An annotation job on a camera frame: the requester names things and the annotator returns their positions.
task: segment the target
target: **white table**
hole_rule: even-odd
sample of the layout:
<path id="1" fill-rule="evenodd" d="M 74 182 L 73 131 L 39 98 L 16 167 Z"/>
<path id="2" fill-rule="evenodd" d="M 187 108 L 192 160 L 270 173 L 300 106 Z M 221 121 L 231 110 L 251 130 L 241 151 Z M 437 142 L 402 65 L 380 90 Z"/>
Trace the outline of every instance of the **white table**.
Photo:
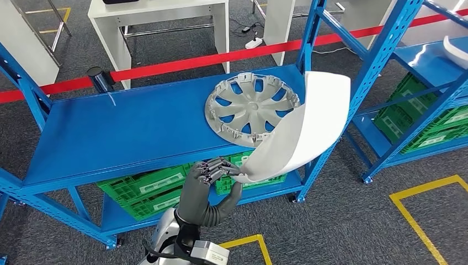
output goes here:
<path id="1" fill-rule="evenodd" d="M 110 5 L 102 0 L 92 0 L 88 11 L 88 17 L 116 70 L 131 68 L 131 55 L 119 27 L 208 15 L 213 17 L 218 53 L 229 52 L 228 0 L 139 0 Z M 229 62 L 223 63 L 223 67 L 229 73 Z M 122 84 L 125 89 L 130 88 L 130 80 L 124 80 Z"/>

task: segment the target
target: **floor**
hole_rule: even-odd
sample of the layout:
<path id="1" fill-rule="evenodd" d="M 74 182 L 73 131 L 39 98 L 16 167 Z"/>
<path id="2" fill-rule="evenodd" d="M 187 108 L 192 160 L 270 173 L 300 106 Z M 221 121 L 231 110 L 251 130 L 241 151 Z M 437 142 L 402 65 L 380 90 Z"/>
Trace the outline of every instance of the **floor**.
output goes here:
<path id="1" fill-rule="evenodd" d="M 45 3 L 17 1 L 26 10 L 47 8 Z M 96 65 L 111 69 L 86 15 L 89 0 L 55 0 L 55 3 L 58 7 L 72 8 L 69 25 L 73 33 L 71 38 L 62 38 L 57 48 L 57 57 L 63 62 L 57 80 L 81 77 L 88 68 Z M 258 14 L 252 15 L 250 11 L 249 0 L 231 1 L 231 18 L 242 24 L 263 22 Z M 47 16 L 31 18 L 34 24 L 41 25 L 41 30 L 57 25 L 48 19 L 50 17 Z M 177 21 L 173 25 L 184 23 L 193 21 Z M 305 18 L 293 20 L 291 40 L 301 37 L 304 23 Z M 232 20 L 231 29 L 235 29 L 236 24 Z M 135 26 L 131 30 L 143 29 L 144 26 Z M 323 26 L 320 34 L 329 32 Z M 251 37 L 236 35 L 231 33 L 231 50 L 241 49 Z M 161 52 L 163 44 L 167 44 L 168 50 Z M 216 52 L 209 29 L 136 38 L 130 42 L 130 46 L 135 66 Z M 331 51 L 340 47 L 343 44 L 321 46 L 316 50 Z M 295 56 L 295 52 L 288 53 L 285 62 L 294 62 Z M 340 73 L 351 78 L 357 74 L 360 64 L 360 60 L 347 50 L 313 56 L 314 70 Z M 265 56 L 234 62 L 232 70 L 244 71 L 272 65 L 273 59 Z M 222 71 L 222 67 L 216 65 L 143 78 L 133 84 L 144 86 L 215 75 Z M 389 62 L 363 107 L 385 101 L 405 74 L 406 71 L 396 62 Z M 0 89 L 12 88 L 0 79 Z M 94 91 L 85 89 L 53 97 L 75 97 L 90 93 Z M 356 134 L 353 128 L 350 128 L 350 132 Z M 20 178 L 24 177 L 38 138 L 39 132 L 24 102 L 0 105 L 0 167 Z M 373 184 L 364 185 L 359 178 L 364 166 L 347 140 L 342 140 L 304 203 L 289 203 L 286 196 L 280 196 L 241 205 L 221 225 L 203 228 L 202 237 L 223 243 L 262 234 L 272 263 L 278 265 L 438 264 L 389 199 L 389 195 L 455 174 L 468 182 L 467 158 L 468 149 L 462 149 L 387 168 L 376 176 Z M 99 224 L 102 191 L 94 184 L 80 186 L 79 190 L 92 219 Z M 48 195 L 73 209 L 65 190 Z M 464 221 L 468 220 L 468 193 L 461 186 L 450 184 L 408 197 L 402 202 L 448 264 L 466 264 L 468 230 Z M 149 239 L 153 230 L 154 227 L 149 227 L 124 233 L 121 235 L 123 246 L 106 251 L 97 241 L 31 207 L 9 203 L 0 222 L 0 253 L 8 254 L 12 265 L 137 264 L 143 256 L 141 240 Z M 231 249 L 229 264 L 264 264 L 259 244 L 248 243 Z"/>

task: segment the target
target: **blue shelving unit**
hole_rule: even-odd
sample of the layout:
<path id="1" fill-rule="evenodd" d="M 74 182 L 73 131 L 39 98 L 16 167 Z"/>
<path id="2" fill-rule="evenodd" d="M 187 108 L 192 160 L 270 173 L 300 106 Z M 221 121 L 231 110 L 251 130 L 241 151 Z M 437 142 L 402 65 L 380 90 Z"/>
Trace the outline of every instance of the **blue shelving unit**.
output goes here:
<path id="1" fill-rule="evenodd" d="M 425 2 L 424 4 L 468 28 L 468 22 L 454 15 L 454 13 L 448 12 L 432 2 Z M 453 39 L 451 43 L 468 52 L 468 36 Z M 368 167 L 368 170 L 362 175 L 365 183 L 371 183 L 374 175 L 385 167 L 399 165 L 468 146 L 468 137 L 461 137 L 412 152 L 400 153 L 409 142 L 443 111 L 468 104 L 468 71 L 462 69 L 445 56 L 442 41 L 399 47 L 395 49 L 391 58 L 398 61 L 411 74 L 424 83 L 428 89 L 415 93 L 410 97 L 402 97 L 392 102 L 362 110 L 354 116 L 352 123 L 377 157 L 377 160 L 372 163 L 351 135 L 345 133 L 345 136 L 350 140 L 358 155 Z M 392 145 L 386 136 L 374 125 L 373 119 L 380 108 L 431 92 L 434 92 L 438 96 L 438 99 L 400 137 L 397 143 Z"/>
<path id="2" fill-rule="evenodd" d="M 382 33 L 368 51 L 326 10 L 326 0 L 313 0 L 296 64 L 253 71 L 275 75 L 304 100 L 303 72 L 311 69 L 311 51 L 321 20 L 335 30 L 363 59 L 352 83 L 348 123 L 387 63 L 422 0 L 398 0 Z M 3 73 L 23 92 L 42 134 L 26 178 L 0 169 L 0 191 L 104 243 L 116 247 L 116 234 L 154 225 L 159 216 L 136 221 L 106 195 L 100 226 L 92 223 L 76 186 L 182 163 L 249 150 L 218 137 L 204 118 L 204 104 L 215 85 L 236 73 L 160 84 L 107 94 L 52 102 L 0 45 Z M 174 109 L 174 105 L 184 109 Z M 246 190 L 240 204 L 286 193 L 302 202 L 334 145 L 284 183 Z M 44 193 L 68 189 L 76 212 Z M 216 204 L 224 196 L 210 192 Z"/>

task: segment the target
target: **red rope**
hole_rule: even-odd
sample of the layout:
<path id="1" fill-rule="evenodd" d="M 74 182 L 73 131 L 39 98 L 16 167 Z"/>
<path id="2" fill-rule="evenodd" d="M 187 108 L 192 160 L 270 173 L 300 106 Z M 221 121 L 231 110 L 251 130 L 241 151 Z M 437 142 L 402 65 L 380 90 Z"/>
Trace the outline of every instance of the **red rope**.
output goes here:
<path id="1" fill-rule="evenodd" d="M 461 16 L 468 15 L 468 8 L 457 11 Z M 441 14 L 429 15 L 423 18 L 414 19 L 409 27 L 416 27 L 420 25 L 430 24 L 446 20 L 445 16 Z M 365 36 L 376 35 L 382 31 L 384 26 L 374 26 L 366 29 L 352 30 L 350 33 L 356 37 L 361 38 Z M 321 46 L 331 43 L 340 42 L 341 38 L 338 34 L 328 34 L 318 36 L 315 41 L 315 46 Z M 237 50 L 231 51 L 224 54 L 214 54 L 207 55 L 202 57 L 189 58 L 179 61 L 159 63 L 157 65 L 142 66 L 138 68 L 114 71 L 111 72 L 112 78 L 116 81 L 136 79 L 146 76 L 160 75 L 163 73 L 170 73 L 175 71 L 187 70 L 197 67 L 215 65 L 218 63 L 228 62 L 228 61 L 238 61 L 248 58 L 260 57 L 265 55 L 274 54 L 277 52 L 283 51 L 294 51 L 298 50 L 301 46 L 301 40 L 288 41 L 287 43 L 273 44 L 267 46 L 260 46 L 255 49 L 249 50 Z M 55 84 L 48 84 L 42 86 L 41 89 L 46 94 L 56 94 L 67 91 L 73 91 L 81 88 L 91 87 L 91 81 L 88 77 L 81 77 L 76 79 L 71 79 Z M 23 94 L 20 90 L 11 90 L 0 92 L 0 103 L 13 102 L 24 99 Z"/>

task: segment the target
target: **shelf beam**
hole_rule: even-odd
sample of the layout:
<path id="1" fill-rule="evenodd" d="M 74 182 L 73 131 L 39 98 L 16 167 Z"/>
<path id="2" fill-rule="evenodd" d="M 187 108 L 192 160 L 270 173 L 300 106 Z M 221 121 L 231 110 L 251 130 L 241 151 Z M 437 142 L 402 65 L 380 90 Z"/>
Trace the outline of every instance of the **shelf beam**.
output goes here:
<path id="1" fill-rule="evenodd" d="M 340 22 L 338 22 L 328 11 L 324 8 L 320 7 L 317 8 L 317 13 L 323 21 L 330 26 L 340 37 L 341 39 L 351 47 L 351 50 L 356 52 L 356 54 L 361 58 L 361 60 L 365 60 L 367 56 L 369 56 L 369 51 L 362 45 L 358 39 L 356 39 L 351 33 L 341 26 Z"/>

